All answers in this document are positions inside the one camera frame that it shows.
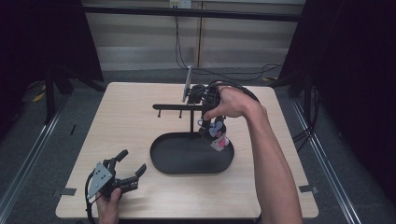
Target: white wall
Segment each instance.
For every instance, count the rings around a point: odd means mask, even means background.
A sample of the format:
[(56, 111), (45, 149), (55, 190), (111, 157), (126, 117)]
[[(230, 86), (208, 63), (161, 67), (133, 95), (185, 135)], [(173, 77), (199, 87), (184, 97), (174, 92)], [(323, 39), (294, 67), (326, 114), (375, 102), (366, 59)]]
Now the white wall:
[[(271, 0), (249, 0), (268, 2)], [(222, 0), (193, 1), (192, 8), (300, 14), (299, 0), (281, 4), (235, 3)], [(169, 1), (88, 1), (132, 7), (169, 7)], [(87, 13), (99, 60), (106, 70), (174, 68), (176, 63), (175, 18), (165, 16)], [(261, 67), (282, 63), (296, 23), (229, 19), (178, 18), (183, 60), (201, 67)], [(199, 27), (202, 27), (201, 38)]]

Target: wooden table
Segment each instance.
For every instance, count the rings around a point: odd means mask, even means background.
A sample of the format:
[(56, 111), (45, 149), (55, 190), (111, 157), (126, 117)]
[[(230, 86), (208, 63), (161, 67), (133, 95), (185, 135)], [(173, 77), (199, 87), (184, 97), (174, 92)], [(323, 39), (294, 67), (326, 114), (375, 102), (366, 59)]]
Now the wooden table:
[[(267, 108), (271, 125), (290, 165), (296, 188), (308, 185), (303, 166), (291, 140), (276, 95), (271, 88), (247, 87)], [(260, 214), (253, 174), (253, 159), (244, 119), (226, 119), (227, 136), (235, 154), (230, 167), (216, 175), (165, 175), (153, 166), (149, 149), (161, 134), (188, 132), (190, 112), (180, 119), (178, 111), (158, 111), (155, 104), (181, 103), (183, 85), (153, 83), (111, 83), (108, 85), (66, 187), (77, 189), (74, 196), (62, 196), (56, 215), (86, 217), (84, 186), (95, 164), (129, 155), (117, 163), (117, 178), (127, 178), (145, 163), (139, 189), (123, 195), (121, 218), (254, 218)], [(195, 113), (198, 120), (201, 113)], [(301, 193), (303, 217), (316, 217), (318, 208), (312, 192)], [(96, 205), (93, 215), (97, 217)]]

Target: aluminum rail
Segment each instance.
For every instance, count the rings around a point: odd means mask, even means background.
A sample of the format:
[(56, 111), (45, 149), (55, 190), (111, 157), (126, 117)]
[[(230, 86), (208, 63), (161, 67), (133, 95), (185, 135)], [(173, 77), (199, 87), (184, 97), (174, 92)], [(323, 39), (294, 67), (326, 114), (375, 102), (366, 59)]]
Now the aluminum rail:
[[(304, 111), (303, 107), (299, 102), (293, 101), (294, 109), (296, 110), (297, 116), (303, 125), (303, 128), (308, 128), (308, 125), (304, 119)], [(318, 137), (315, 133), (311, 134), (309, 138), (312, 148), (315, 151), (315, 154), (318, 158), (321, 168), (323, 169), (324, 174), (326, 175), (327, 180), (329, 181), (330, 187), (332, 188), (332, 192), (334, 193), (335, 198), (337, 199), (338, 204), (343, 211), (346, 220), (349, 224), (361, 224), (361, 220), (359, 219), (358, 213), (355, 210), (353, 203), (350, 201), (349, 196), (347, 195), (346, 190), (338, 179), (337, 174), (332, 168), (332, 164), (329, 161), (329, 158), (326, 155), (321, 143), (318, 140)]]
[(58, 123), (60, 114), (64, 109), (67, 100), (68, 96), (65, 96), (62, 99), (59, 108), (53, 116), (52, 120), (48, 124), (44, 125), (40, 135), (35, 140), (35, 143), (30, 150), (29, 155), (26, 157), (23, 165), (21, 166), (21, 169), (18, 171), (18, 173), (12, 180), (11, 185), (8, 187), (6, 193), (3, 195), (0, 201), (0, 224), (6, 223), (9, 213), (11, 212), (12, 207), (20, 196), (21, 191), (29, 177), (29, 174), (32, 173), (32, 170), (35, 167), (35, 164), (38, 161), (41, 152), (43, 151), (45, 145), (50, 139), (53, 129)]

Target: human hand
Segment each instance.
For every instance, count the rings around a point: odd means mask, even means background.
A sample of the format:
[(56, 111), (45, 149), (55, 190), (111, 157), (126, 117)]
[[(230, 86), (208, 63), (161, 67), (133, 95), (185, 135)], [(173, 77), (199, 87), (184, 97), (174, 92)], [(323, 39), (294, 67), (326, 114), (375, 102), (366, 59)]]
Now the human hand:
[(121, 189), (114, 189), (111, 197), (105, 198), (98, 192), (96, 194), (96, 205), (100, 224), (119, 223), (119, 198)]
[(263, 110), (262, 105), (250, 96), (230, 86), (218, 86), (220, 104), (204, 114), (204, 119), (209, 120), (217, 116), (230, 118), (247, 117), (255, 110)]

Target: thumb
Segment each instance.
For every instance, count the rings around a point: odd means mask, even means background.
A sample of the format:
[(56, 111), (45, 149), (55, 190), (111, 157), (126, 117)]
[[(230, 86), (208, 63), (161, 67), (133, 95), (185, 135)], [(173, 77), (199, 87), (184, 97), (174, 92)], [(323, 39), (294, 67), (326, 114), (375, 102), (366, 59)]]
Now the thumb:
[(204, 120), (213, 119), (217, 116), (220, 116), (219, 107), (206, 111), (206, 113), (204, 114)]
[(119, 201), (121, 195), (121, 189), (114, 189), (113, 192), (111, 192), (111, 198), (109, 203), (117, 203)]

